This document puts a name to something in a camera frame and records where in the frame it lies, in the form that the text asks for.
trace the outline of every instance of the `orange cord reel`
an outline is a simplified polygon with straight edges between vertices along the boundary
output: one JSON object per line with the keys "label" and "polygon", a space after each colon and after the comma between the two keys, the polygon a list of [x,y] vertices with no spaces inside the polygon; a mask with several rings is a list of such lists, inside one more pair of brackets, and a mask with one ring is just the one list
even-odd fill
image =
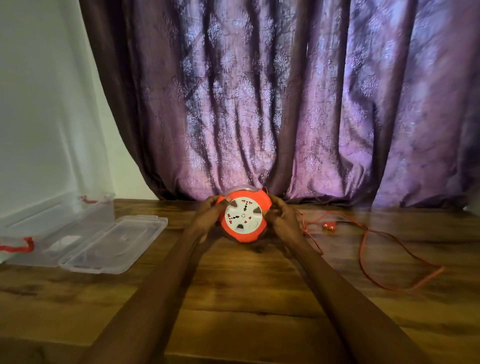
{"label": "orange cord reel", "polygon": [[227,234],[240,243],[252,243],[265,230],[267,223],[262,211],[267,211],[272,201],[263,191],[253,186],[242,185],[223,193],[217,203],[230,197],[230,205],[218,216],[218,221]]}

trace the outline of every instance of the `person's right hand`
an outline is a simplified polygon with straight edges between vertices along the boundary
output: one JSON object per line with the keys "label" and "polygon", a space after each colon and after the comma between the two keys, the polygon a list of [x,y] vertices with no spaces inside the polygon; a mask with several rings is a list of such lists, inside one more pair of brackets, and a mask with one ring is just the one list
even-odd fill
{"label": "person's right hand", "polygon": [[272,200],[272,207],[268,211],[262,211],[262,214],[272,225],[277,236],[285,244],[303,241],[303,231],[297,220],[297,212],[281,198],[272,194],[268,194],[268,197]]}

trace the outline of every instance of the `wooden surface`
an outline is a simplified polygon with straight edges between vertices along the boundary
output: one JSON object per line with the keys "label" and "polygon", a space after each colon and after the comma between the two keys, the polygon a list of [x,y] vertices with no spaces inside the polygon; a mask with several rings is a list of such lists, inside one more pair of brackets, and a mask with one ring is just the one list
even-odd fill
{"label": "wooden surface", "polygon": [[[113,315],[161,262],[193,215],[195,204],[117,200],[116,216],[159,215],[168,228],[120,275],[72,273],[60,268],[0,266],[0,362],[74,363]],[[313,219],[323,210],[299,207]],[[446,271],[413,294],[382,290],[360,271],[362,231],[319,226],[325,259],[390,315],[435,363],[480,363],[480,219],[438,210],[349,212],[372,229],[388,231]],[[295,265],[276,248],[241,245],[213,234],[199,247],[179,296],[168,363],[213,358],[261,363],[344,363],[345,350]],[[428,268],[397,245],[372,236],[365,255],[379,280],[407,286]]]}

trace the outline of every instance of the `person's left arm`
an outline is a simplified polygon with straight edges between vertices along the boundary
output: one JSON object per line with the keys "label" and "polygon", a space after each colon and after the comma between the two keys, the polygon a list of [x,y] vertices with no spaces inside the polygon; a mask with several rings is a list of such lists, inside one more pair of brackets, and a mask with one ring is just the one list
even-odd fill
{"label": "person's left arm", "polygon": [[87,349],[79,364],[150,362],[190,256],[230,202],[225,199],[215,205],[217,199],[212,196],[202,203],[190,227]]}

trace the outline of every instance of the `human hand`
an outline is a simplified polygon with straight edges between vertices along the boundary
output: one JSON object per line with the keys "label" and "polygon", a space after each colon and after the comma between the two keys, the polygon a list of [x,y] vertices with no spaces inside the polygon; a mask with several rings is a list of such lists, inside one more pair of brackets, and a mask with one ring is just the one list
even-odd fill
{"label": "human hand", "polygon": [[232,200],[230,197],[227,197],[218,205],[215,205],[219,197],[220,196],[210,196],[203,201],[198,207],[190,226],[187,228],[187,231],[200,236],[200,243],[205,241],[208,232],[214,227],[218,220],[218,215],[228,207],[228,204]]}
{"label": "human hand", "polygon": [[296,211],[281,198],[272,194],[268,194],[268,197],[272,200],[272,207],[268,211],[262,211],[262,214],[273,226],[280,240],[285,244],[303,241],[303,231],[300,229]]}

